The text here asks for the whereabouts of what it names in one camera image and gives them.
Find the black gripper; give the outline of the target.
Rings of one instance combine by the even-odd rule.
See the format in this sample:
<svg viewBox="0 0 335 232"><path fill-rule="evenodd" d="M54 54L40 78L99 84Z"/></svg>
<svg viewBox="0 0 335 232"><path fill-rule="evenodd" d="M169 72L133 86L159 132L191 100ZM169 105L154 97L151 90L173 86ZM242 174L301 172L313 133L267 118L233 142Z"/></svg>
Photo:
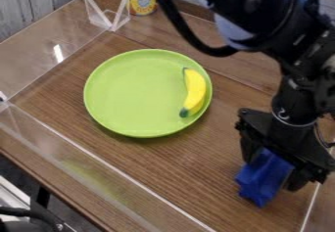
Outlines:
<svg viewBox="0 0 335 232"><path fill-rule="evenodd" d="M317 137L314 126L286 125L273 114L242 108L235 129L246 163L253 163L266 148L297 167L285 184L289 191L297 192L309 182L323 183L335 171L335 159Z"/></svg>

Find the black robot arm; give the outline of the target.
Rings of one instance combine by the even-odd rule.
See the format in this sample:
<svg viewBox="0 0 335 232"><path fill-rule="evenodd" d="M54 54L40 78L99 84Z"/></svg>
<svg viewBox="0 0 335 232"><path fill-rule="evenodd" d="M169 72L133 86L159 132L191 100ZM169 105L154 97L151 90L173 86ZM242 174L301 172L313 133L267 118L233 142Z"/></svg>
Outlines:
<svg viewBox="0 0 335 232"><path fill-rule="evenodd" d="M211 47L195 35L173 0L158 0L190 45L214 57L261 52L278 61L279 91L271 111L238 111L243 160L255 161L267 148L294 165L285 188L298 191L325 182L335 171L330 144L318 120L335 116L335 24L319 12L319 0L205 0L226 45Z"/></svg>

